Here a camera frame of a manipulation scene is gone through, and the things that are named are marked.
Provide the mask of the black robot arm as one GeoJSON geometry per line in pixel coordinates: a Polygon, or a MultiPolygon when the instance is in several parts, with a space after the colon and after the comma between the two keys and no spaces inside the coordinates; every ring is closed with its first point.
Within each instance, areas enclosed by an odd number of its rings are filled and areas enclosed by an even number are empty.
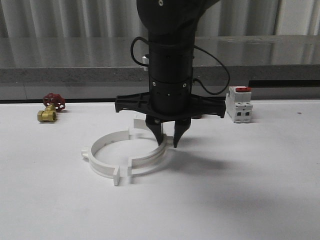
{"type": "Polygon", "coordinates": [[[146,126],[157,142],[163,142],[162,124],[174,122],[173,144],[178,145],[200,115],[224,117],[226,105],[215,93],[209,97],[192,94],[195,33],[200,17],[212,0],[139,0],[137,12],[148,37],[148,92],[119,95],[115,110],[146,115],[146,126]]]}

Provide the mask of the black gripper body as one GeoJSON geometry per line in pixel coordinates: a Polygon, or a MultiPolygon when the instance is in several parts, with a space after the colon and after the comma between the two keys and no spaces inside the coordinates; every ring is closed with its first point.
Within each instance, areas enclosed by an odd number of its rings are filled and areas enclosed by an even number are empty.
{"type": "Polygon", "coordinates": [[[115,111],[136,111],[161,120],[171,122],[198,115],[225,116],[225,101],[216,97],[204,97],[191,93],[189,81],[163,83],[154,81],[148,92],[118,95],[115,111]]]}

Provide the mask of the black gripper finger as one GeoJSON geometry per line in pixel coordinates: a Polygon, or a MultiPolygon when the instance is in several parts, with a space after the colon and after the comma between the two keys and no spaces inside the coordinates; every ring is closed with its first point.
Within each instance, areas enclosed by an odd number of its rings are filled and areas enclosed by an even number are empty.
{"type": "Polygon", "coordinates": [[[179,119],[174,124],[173,147],[177,148],[179,140],[183,134],[190,128],[191,119],[179,119]]]}
{"type": "Polygon", "coordinates": [[[163,124],[161,120],[155,117],[146,117],[145,124],[152,131],[157,140],[158,145],[160,146],[164,139],[163,124]]]}

